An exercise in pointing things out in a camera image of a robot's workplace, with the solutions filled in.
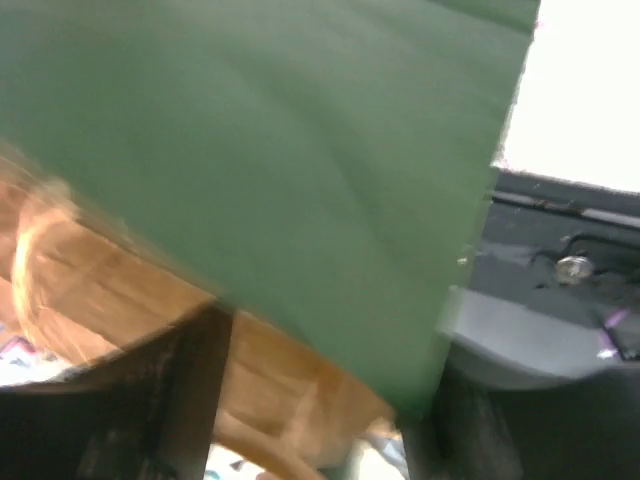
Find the dark green sheet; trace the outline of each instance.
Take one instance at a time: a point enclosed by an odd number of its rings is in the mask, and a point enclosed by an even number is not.
[[[0,0],[0,136],[401,411],[530,0]]]

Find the white surface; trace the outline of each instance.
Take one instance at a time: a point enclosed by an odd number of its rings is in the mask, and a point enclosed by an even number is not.
[[[502,167],[640,192],[640,2],[543,0]]]

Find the screw head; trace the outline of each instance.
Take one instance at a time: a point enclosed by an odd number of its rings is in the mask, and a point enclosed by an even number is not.
[[[594,265],[587,257],[572,255],[556,263],[556,279],[563,285],[578,285],[591,277]]]

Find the metal screw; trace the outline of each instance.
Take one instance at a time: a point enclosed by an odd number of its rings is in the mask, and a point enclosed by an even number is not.
[[[587,257],[569,256],[556,263],[556,279],[563,285],[578,285],[593,275],[594,265]]]

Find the green fabric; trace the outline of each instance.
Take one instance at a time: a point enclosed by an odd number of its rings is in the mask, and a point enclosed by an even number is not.
[[[536,10],[0,0],[0,136],[417,411]]]

